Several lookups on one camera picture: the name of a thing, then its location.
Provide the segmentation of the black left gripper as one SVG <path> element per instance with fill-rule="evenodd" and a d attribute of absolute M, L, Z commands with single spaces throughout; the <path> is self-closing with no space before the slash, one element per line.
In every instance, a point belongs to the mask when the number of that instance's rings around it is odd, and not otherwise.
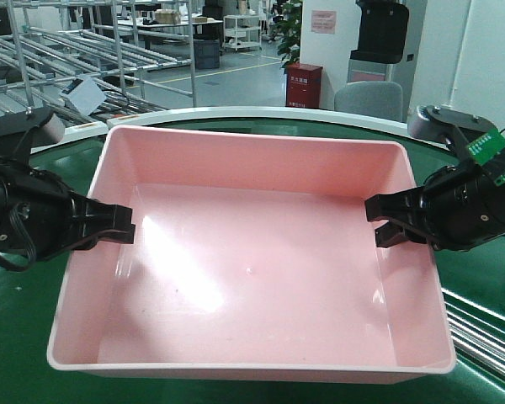
<path fill-rule="evenodd" d="M 9 262 L 5 253 L 35 263 L 99 242 L 134 239 L 131 208 L 77 194 L 49 171 L 0 163 L 0 263 Z"/>

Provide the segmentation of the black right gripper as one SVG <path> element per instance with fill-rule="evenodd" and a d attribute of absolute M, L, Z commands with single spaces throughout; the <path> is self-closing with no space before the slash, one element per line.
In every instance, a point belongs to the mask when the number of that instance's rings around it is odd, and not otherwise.
<path fill-rule="evenodd" d="M 375 194 L 364 202 L 367 221 L 387 221 L 375 230 L 375 244 L 390 248 L 403 242 L 430 244 L 436 250 L 467 251 L 505 236 L 505 184 L 496 184 L 480 168 L 442 167 L 423 187 Z M 408 224 L 426 219 L 426 231 Z"/>

